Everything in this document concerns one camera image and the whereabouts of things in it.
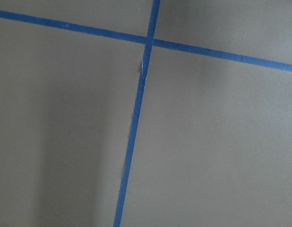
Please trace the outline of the blue tape line crosswise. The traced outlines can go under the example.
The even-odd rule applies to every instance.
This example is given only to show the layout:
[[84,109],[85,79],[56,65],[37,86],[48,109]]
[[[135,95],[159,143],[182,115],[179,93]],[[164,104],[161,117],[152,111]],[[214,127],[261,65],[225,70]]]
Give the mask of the blue tape line crosswise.
[[[3,11],[3,10],[0,10],[0,18],[20,21],[20,22],[25,22],[25,23],[30,23],[30,24],[54,27],[58,29],[64,29],[64,30],[79,32],[83,34],[124,40],[124,41],[138,43],[138,44],[146,43],[146,37],[143,37],[143,36],[132,35],[132,34],[127,34],[127,33],[107,30],[107,29],[101,29],[101,28],[96,28],[96,27],[84,26],[84,25],[74,24],[70,22],[47,19],[43,17],[35,17],[35,16],[30,16],[30,15],[18,14],[18,13]],[[230,52],[211,50],[211,49],[207,49],[203,47],[169,42],[169,41],[160,40],[160,39],[154,39],[153,46],[292,72],[292,64],[282,63],[278,61],[270,61],[270,60],[265,60],[261,58],[250,57],[250,56],[240,55],[240,54],[235,54],[235,53],[230,53]]]

